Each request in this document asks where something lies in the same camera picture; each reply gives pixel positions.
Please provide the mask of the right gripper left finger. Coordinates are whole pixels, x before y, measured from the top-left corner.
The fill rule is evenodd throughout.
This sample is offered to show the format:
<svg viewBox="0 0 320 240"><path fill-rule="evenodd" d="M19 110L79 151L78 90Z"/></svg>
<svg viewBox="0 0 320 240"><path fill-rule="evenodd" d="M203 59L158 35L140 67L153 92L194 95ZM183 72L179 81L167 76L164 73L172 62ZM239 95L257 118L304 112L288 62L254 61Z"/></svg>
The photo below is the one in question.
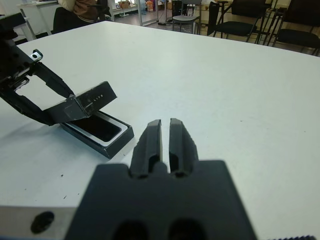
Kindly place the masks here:
<svg viewBox="0 0 320 240"><path fill-rule="evenodd" d="M160 119L149 122L141 134L130 164L133 178L146 178L153 172L155 164L162 161L162 123Z"/></svg>

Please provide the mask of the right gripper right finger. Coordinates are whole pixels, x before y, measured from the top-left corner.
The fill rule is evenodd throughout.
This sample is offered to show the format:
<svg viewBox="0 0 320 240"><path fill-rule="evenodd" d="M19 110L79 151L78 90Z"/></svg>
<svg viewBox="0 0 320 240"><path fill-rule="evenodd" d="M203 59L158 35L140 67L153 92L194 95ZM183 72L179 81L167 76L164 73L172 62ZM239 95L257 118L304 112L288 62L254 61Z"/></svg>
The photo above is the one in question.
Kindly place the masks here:
<svg viewBox="0 0 320 240"><path fill-rule="evenodd" d="M170 174L176 178L189 176L199 161L197 146L184 123L170 119L169 166Z"/></svg>

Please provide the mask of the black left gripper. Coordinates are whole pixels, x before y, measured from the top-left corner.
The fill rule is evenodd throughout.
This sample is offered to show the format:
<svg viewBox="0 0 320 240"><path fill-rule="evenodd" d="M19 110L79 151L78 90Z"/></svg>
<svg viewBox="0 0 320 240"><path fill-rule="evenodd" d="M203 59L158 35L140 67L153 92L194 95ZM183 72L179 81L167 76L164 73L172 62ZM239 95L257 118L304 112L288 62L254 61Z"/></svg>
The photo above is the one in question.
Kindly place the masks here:
<svg viewBox="0 0 320 240"><path fill-rule="evenodd" d="M12 39L0 40L0 97L17 110L39 123L52 126L52 118L27 97L15 91L26 85L28 76L37 76L46 86L58 95L69 98L74 92L56 73L42 62L42 53L35 49L32 53L23 52Z"/></svg>

